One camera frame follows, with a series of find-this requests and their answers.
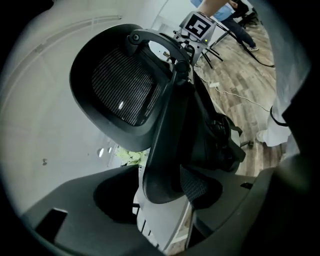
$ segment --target black mesh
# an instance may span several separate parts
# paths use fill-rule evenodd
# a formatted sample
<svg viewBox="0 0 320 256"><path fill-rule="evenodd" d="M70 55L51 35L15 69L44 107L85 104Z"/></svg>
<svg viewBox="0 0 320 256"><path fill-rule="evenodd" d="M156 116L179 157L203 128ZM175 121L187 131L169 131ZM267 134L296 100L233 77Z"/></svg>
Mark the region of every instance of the black mesh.
<svg viewBox="0 0 320 256"><path fill-rule="evenodd" d="M140 126L148 119L162 92L160 84L134 56L118 47L95 68L92 86L100 101L128 124Z"/></svg>
<svg viewBox="0 0 320 256"><path fill-rule="evenodd" d="M180 185L190 204L208 193L208 183L186 169L180 172Z"/></svg>

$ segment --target person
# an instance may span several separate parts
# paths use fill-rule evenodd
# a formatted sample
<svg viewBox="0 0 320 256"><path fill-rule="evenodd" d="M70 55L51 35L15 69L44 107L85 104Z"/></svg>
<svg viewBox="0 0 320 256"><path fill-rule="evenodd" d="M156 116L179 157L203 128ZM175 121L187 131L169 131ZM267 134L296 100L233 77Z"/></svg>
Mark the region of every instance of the person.
<svg viewBox="0 0 320 256"><path fill-rule="evenodd" d="M226 2L227 0L203 0L198 11L211 17L218 10L220 11ZM263 1L251 0L251 2L261 9L264 8ZM276 72L276 98L272 106L273 118L269 115L266 129L259 131L256 139L261 143L266 143L268 147L287 142L285 154L282 157L285 159L298 154L299 149L290 129L277 123L285 123L282 114L306 80L311 70L311 61L304 47L298 40L295 40L291 28L281 22L281 17L276 12L266 11L259 15L270 35Z"/></svg>
<svg viewBox="0 0 320 256"><path fill-rule="evenodd" d="M195 7L199 7L203 0L191 0L191 3ZM238 4L232 0L229 1L229 4L226 3L218 11L213 14L213 17L217 19L218 22L221 22L226 26L235 36L249 45L249 51L257 51L259 48L252 39L252 37L241 27L235 20L232 18L233 9L232 7L237 8Z"/></svg>

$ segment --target dark gray surface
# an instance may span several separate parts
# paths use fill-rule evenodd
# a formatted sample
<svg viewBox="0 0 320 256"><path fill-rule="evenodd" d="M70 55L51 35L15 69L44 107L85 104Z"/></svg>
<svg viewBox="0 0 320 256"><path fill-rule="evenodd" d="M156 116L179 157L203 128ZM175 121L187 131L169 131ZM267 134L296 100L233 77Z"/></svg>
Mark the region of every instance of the dark gray surface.
<svg viewBox="0 0 320 256"><path fill-rule="evenodd" d="M34 228L52 208L62 209L68 215L55 239L55 244L62 248L85 255L112 256L134 255L136 250L141 255L153 249L151 254L156 255L159 251L139 232L136 224L115 223L93 201L98 184L132 168L125 166L68 181L28 210L23 219ZM138 175L138 168L133 171ZM105 200L113 196L108 194Z"/></svg>
<svg viewBox="0 0 320 256"><path fill-rule="evenodd" d="M252 188L250 190L247 189L249 193L247 193L244 200L232 210L232 214L226 217L217 230L207 239L185 251L186 255L241 255L244 241L264 204L273 173L273 169L263 170L255 179ZM230 203L230 201L225 200L222 202L224 207ZM216 209L216 212L210 211L209 208L206 210L207 212L200 214L201 217L212 227L217 225L218 222L215 223L214 217L218 217L223 209ZM263 255L262 251L254 252L255 254L261 253Z"/></svg>
<svg viewBox="0 0 320 256"><path fill-rule="evenodd" d="M241 184L254 183L255 177L235 175L222 170L207 172L206 176L216 179L223 186L223 193L217 202L209 208L196 210L192 216L194 220L197 220L196 226L198 224L206 227L206 233L203 235L209 236L234 214L234 211L246 198L250 190L241 187Z"/></svg>

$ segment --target laminate floor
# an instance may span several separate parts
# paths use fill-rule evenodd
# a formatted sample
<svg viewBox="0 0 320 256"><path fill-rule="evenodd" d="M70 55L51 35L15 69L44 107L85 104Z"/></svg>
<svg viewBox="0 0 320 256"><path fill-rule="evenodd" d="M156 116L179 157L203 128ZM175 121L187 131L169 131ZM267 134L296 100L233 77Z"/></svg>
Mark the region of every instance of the laminate floor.
<svg viewBox="0 0 320 256"><path fill-rule="evenodd" d="M256 58L264 64L272 65L273 54L264 27L260 24L247 25L246 31L259 47L258 51L253 52ZM276 166L284 153L282 145L267 147L265 143L256 140L256 133L267 127L269 113L246 99L218 92L210 88L209 84L219 83L217 88L220 91L246 97L269 110L276 96L275 68L259 64L230 35L224 37L213 49L220 54L223 62L208 53L213 69L201 58L197 63L200 67L195 70L203 80L208 81L205 85L213 103L242 129L241 142L254 141L252 149L243 147L246 157L237 174L257 176L261 170ZM167 254L174 255L183 251L185 243L186 240L183 240L170 245Z"/></svg>

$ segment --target jeans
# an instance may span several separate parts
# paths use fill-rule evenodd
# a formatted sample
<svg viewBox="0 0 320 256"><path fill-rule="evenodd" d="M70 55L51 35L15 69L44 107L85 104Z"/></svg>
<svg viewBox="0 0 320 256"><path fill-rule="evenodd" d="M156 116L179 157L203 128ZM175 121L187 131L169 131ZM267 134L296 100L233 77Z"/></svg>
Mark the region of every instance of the jeans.
<svg viewBox="0 0 320 256"><path fill-rule="evenodd" d="M238 39L248 44L251 48L256 47L256 43L252 37L244 30L243 27L234 21L232 16L221 21L221 23L225 25L231 32L233 32Z"/></svg>

